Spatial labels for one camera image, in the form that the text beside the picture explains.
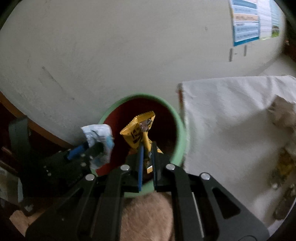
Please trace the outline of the yellow snack wrapper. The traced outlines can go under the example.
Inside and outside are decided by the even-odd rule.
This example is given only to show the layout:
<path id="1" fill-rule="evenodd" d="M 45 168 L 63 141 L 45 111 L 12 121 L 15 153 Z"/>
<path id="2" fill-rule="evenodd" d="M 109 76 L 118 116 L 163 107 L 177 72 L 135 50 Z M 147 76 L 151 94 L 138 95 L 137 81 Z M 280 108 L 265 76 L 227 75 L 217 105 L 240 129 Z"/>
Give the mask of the yellow snack wrapper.
<path id="1" fill-rule="evenodd" d="M 152 141 L 148 137 L 148 131 L 152 127 L 155 116 L 153 111 L 139 114 L 120 131 L 120 134 L 134 151 L 138 150 L 140 144 L 143 144 L 147 155 L 144 163 L 148 174 L 153 171 L 151 161 Z"/>

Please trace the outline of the white blue snack wrapper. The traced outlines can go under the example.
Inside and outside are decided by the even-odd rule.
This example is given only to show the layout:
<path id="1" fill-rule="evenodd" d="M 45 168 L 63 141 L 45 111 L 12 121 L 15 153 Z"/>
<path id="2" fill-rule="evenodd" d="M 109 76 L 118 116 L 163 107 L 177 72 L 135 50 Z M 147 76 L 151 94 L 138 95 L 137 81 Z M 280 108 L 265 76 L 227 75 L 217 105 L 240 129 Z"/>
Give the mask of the white blue snack wrapper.
<path id="1" fill-rule="evenodd" d="M 97 170 L 110 162 L 111 152 L 114 148 L 114 141 L 111 127 L 107 124 L 88 125 L 81 127 L 88 146 L 91 149 L 89 156 L 90 168 Z"/>

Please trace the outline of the green red trash bin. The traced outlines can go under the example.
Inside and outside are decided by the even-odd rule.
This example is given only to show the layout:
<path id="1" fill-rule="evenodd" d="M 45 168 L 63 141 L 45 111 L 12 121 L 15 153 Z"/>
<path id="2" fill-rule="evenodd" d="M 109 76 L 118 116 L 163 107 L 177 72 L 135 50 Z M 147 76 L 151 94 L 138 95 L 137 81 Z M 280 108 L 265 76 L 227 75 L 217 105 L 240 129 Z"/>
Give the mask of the green red trash bin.
<path id="1" fill-rule="evenodd" d="M 110 126 L 114 147 L 110 161 L 95 171 L 103 176 L 123 164 L 130 165 L 135 186 L 126 189 L 125 197 L 154 191 L 153 162 L 165 160 L 180 166 L 186 149 L 184 124 L 165 100 L 149 95 L 127 96 L 113 104 L 100 120 Z"/>

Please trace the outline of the white table cloth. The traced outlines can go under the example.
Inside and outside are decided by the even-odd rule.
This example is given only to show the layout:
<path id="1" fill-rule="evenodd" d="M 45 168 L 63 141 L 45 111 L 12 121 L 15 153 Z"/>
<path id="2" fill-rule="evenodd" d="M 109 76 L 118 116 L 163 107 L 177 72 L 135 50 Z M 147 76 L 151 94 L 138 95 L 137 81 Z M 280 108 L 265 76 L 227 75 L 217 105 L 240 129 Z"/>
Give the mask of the white table cloth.
<path id="1" fill-rule="evenodd" d="M 275 233 L 281 221 L 273 212 L 295 174 L 272 189 L 269 178 L 289 134 L 273 124 L 267 109 L 276 96 L 295 101 L 295 78 L 201 79 L 181 83 L 179 91 L 187 131 L 185 171 L 212 175 Z"/>

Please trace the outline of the yellow brown snack wrappers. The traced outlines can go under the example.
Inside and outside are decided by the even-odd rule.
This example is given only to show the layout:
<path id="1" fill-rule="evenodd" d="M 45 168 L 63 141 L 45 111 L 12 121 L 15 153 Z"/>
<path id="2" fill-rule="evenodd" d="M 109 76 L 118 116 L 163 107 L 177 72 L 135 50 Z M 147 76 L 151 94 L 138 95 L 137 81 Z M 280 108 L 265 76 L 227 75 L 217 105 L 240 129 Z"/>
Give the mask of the yellow brown snack wrappers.
<path id="1" fill-rule="evenodd" d="M 295 162 L 290 153 L 282 148 L 278 154 L 276 167 L 273 169 L 270 176 L 270 185 L 273 190 L 278 190 L 285 184 L 290 174 L 295 170 Z M 279 201 L 273 212 L 275 220 L 284 220 L 288 215 L 293 203 L 295 201 L 295 184 L 288 186 L 283 197 Z"/>

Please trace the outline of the beige crumpled paper wrapper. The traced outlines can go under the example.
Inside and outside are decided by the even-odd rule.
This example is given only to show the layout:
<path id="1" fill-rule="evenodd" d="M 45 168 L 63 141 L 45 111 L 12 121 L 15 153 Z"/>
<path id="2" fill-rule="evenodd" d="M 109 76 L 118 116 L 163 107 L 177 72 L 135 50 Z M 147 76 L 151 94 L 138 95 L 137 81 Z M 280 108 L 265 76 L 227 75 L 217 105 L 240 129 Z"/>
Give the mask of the beige crumpled paper wrapper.
<path id="1" fill-rule="evenodd" d="M 295 132 L 295 102 L 276 96 L 267 108 L 272 122 L 278 128 Z"/>

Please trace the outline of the blue pinyin wall poster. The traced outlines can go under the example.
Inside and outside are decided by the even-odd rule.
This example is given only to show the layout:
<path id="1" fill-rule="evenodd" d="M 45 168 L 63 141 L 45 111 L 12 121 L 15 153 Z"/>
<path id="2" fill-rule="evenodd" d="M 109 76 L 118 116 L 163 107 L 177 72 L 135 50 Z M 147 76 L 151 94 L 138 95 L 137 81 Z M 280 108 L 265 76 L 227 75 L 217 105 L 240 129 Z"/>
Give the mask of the blue pinyin wall poster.
<path id="1" fill-rule="evenodd" d="M 258 1 L 230 0 L 233 46 L 259 39 Z"/>

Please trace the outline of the white chart wall poster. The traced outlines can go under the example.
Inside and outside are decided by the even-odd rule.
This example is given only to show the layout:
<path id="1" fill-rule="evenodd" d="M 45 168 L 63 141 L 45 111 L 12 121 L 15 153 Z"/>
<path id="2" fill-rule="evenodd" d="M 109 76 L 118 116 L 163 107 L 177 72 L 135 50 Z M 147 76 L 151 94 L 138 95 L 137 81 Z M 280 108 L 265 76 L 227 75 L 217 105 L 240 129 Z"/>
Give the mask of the white chart wall poster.
<path id="1" fill-rule="evenodd" d="M 258 0 L 257 10 L 259 16 L 260 36 L 261 40 L 269 39 L 272 35 L 272 19 L 270 0 Z"/>

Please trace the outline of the green bordered wall poster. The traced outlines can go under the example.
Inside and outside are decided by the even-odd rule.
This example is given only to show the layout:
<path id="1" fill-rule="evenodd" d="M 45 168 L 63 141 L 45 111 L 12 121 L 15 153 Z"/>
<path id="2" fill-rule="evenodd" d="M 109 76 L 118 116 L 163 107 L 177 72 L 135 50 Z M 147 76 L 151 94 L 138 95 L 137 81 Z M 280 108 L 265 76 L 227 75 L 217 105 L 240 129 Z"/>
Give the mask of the green bordered wall poster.
<path id="1" fill-rule="evenodd" d="M 274 0 L 270 0 L 271 12 L 271 37 L 278 37 L 280 35 L 280 8 Z"/>

